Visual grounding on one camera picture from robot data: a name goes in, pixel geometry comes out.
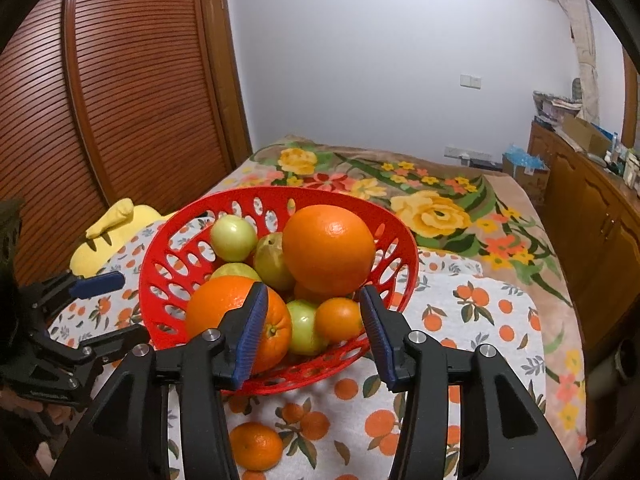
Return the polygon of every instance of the bedspread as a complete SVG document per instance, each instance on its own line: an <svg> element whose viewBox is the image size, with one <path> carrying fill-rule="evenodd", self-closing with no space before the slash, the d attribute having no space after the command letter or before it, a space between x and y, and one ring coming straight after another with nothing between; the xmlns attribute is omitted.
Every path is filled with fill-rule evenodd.
<svg viewBox="0 0 640 480"><path fill-rule="evenodd" d="M586 400L577 319L553 247L516 181L501 173L287 136L259 150L214 190L264 185L311 187L371 200L393 211L418 246L475 260L485 276L505 283L507 297L525 291L534 302L529 324L542 332L544 363L532 361L522 368L528 375L546 374L541 408L579 467L586 444ZM471 310L461 308L460 315L472 322ZM515 334L513 344L526 347L527 335Z"/></svg>

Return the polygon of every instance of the plastic basket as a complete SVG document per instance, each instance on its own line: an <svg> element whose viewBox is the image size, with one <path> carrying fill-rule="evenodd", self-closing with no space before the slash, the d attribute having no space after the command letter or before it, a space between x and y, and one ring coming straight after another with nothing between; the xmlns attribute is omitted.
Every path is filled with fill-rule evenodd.
<svg viewBox="0 0 640 480"><path fill-rule="evenodd" d="M359 198L317 189L278 186L229 189L178 211L162 225L146 250L140 270L140 311L156 348L187 342L183 319L188 297L225 263L220 258L210 261L214 255L209 230L215 219L223 214L242 216L255 225L259 238L282 231L295 210L313 204L340 206L362 218L376 239L376 263L369 281L390 308L398 273L406 270L406 290L400 301L396 296L393 302L399 311L404 310L414 291L418 256L414 237L393 213ZM280 364L256 375L244 383L241 391L267 395L299 388L343 370L368 350L369 340L363 334L302 363Z"/></svg>

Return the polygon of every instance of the yellow plush toy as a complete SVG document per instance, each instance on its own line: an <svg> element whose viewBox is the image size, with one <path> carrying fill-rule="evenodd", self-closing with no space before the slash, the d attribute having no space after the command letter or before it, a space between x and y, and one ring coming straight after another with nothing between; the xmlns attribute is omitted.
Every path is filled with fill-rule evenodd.
<svg viewBox="0 0 640 480"><path fill-rule="evenodd" d="M95 276L118 250L137 232L158 220L168 220L148 205L134 206L130 198L113 204L84 236L86 240L71 256L69 268L76 276Z"/></svg>

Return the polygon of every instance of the wooden dresser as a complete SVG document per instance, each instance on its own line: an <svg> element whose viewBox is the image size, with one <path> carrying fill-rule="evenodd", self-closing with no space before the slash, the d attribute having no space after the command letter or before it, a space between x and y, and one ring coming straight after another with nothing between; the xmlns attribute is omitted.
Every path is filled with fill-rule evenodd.
<svg viewBox="0 0 640 480"><path fill-rule="evenodd" d="M531 125L529 153L551 168L542 222L568 283L588 366L636 323L640 200L562 137Z"/></svg>

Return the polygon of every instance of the wooden wardrobe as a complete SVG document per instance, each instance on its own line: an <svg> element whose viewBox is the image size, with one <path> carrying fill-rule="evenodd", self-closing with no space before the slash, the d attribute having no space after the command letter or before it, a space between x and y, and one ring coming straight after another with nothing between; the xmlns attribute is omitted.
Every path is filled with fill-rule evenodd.
<svg viewBox="0 0 640 480"><path fill-rule="evenodd" d="M211 61L200 0L41 0L31 11L0 55L0 200L25 201L21 283L67 268L116 200L165 214L242 162Z"/></svg>

